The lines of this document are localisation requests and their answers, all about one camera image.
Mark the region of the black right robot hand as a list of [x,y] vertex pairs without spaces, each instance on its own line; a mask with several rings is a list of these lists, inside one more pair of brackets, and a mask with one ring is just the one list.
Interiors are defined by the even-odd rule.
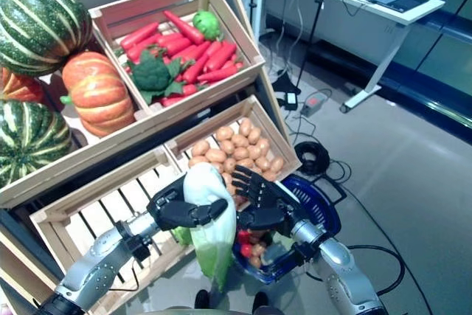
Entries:
[[302,205],[283,187],[260,174],[238,165],[232,172],[232,185],[237,195],[247,198],[250,205],[237,213],[242,229],[275,230],[290,237],[296,223],[308,218]]

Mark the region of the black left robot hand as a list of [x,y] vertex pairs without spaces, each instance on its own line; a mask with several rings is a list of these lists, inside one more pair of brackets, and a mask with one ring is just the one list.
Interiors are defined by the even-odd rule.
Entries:
[[163,230],[175,229],[178,226],[196,228],[216,221],[228,207],[224,198],[211,204],[198,206],[184,200],[184,175],[157,192],[147,205],[147,211]]

